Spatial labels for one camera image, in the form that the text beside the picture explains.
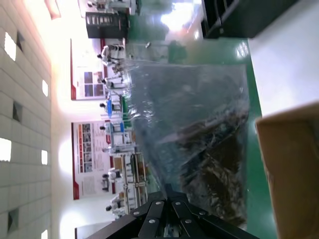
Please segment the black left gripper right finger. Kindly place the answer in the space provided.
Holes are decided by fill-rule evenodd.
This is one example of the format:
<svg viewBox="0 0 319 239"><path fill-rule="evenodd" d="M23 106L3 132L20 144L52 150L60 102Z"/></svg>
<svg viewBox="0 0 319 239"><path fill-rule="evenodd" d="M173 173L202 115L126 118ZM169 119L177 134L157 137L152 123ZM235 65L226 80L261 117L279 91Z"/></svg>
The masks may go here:
<svg viewBox="0 0 319 239"><path fill-rule="evenodd" d="M256 236L191 204L185 193L165 185L167 223L189 239L255 239Z"/></svg>

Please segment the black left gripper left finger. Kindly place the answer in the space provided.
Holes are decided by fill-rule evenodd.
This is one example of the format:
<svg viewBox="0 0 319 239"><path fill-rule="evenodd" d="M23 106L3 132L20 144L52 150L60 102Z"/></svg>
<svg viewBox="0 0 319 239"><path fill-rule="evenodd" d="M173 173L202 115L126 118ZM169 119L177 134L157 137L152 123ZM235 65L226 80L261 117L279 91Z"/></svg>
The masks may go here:
<svg viewBox="0 0 319 239"><path fill-rule="evenodd" d="M162 228L165 197L150 193L148 201L89 236L90 239L154 239Z"/></svg>

